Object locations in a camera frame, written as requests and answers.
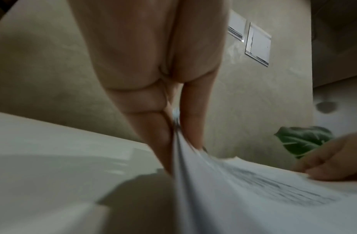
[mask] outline white table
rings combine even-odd
[[[0,113],[0,234],[172,232],[147,145]]]

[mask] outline skin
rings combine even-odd
[[[227,0],[68,0],[98,79],[163,167],[172,170],[172,102],[197,149],[227,30]]]
[[[316,180],[357,179],[357,133],[325,143],[299,160],[294,171]]]

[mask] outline open book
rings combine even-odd
[[[191,147],[178,124],[174,177],[184,234],[357,234],[357,182],[218,160]]]

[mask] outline leaf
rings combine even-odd
[[[287,151],[298,159],[334,138],[331,131],[319,126],[281,127],[275,136],[280,139]]]

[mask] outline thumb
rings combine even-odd
[[[344,147],[323,164],[308,169],[315,180],[341,180],[357,173],[357,151]]]

